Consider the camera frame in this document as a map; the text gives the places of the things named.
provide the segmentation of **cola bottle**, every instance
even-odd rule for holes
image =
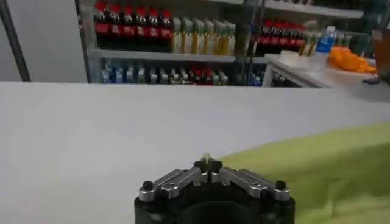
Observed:
[[[135,31],[136,27],[133,19],[133,8],[131,5],[127,5],[124,8],[123,14],[123,40],[128,49],[134,48]]]
[[[148,48],[150,51],[159,51],[158,45],[160,41],[160,32],[161,29],[159,28],[159,22],[158,22],[158,12],[156,8],[151,7],[149,9],[149,16],[147,17],[147,29],[149,31],[148,36]]]
[[[94,6],[94,25],[97,46],[105,48],[109,43],[109,23],[106,11],[107,3],[98,1]]]
[[[122,14],[121,6],[119,4],[112,4],[110,6],[110,13],[108,17],[111,22],[111,42],[112,48],[121,48],[123,25],[122,25]]]
[[[279,48],[280,50],[287,50],[288,49],[288,39],[290,36],[290,26],[288,23],[284,22],[281,24],[282,31],[280,32],[280,38],[279,38]]]
[[[136,10],[135,15],[135,24],[136,24],[136,45],[139,51],[144,50],[144,45],[147,43],[146,37],[147,34],[147,26],[146,26],[146,14],[145,8],[140,6]]]
[[[288,37],[286,49],[290,51],[298,51],[299,48],[297,49],[297,44],[296,44],[299,36],[298,26],[294,23],[291,23],[289,26],[290,26],[290,30],[289,30],[289,37]]]
[[[172,21],[171,13],[162,10],[161,13],[161,48],[163,52],[172,52]]]
[[[271,40],[271,27],[272,21],[266,20],[264,21],[264,25],[261,28],[261,35],[258,40],[256,55],[264,56],[269,53],[269,43]]]
[[[282,33],[282,24],[279,21],[274,22],[274,25],[271,27],[271,39],[270,39],[270,53],[279,54],[279,39]]]

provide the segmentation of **white table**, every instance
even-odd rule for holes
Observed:
[[[270,86],[275,73],[292,80],[302,87],[331,88],[340,86],[361,85],[365,79],[373,78],[371,74],[341,71],[329,66],[313,71],[310,69],[311,57],[300,57],[298,63],[289,65],[280,60],[279,55],[266,55],[266,72],[263,86]]]
[[[204,152],[390,121],[388,96],[376,88],[0,83],[0,223],[130,224],[144,180]]]

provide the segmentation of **wall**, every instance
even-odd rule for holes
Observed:
[[[2,20],[0,20],[0,68],[0,81],[22,81]]]
[[[73,0],[8,0],[33,82],[87,82]]]

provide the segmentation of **orange bag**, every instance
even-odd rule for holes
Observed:
[[[352,53],[347,47],[333,47],[329,53],[328,63],[336,68],[351,72],[377,72],[376,67],[370,66],[366,59]]]

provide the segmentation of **green cloth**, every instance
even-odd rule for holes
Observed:
[[[221,159],[285,180],[296,223],[390,223],[390,122],[288,139]]]

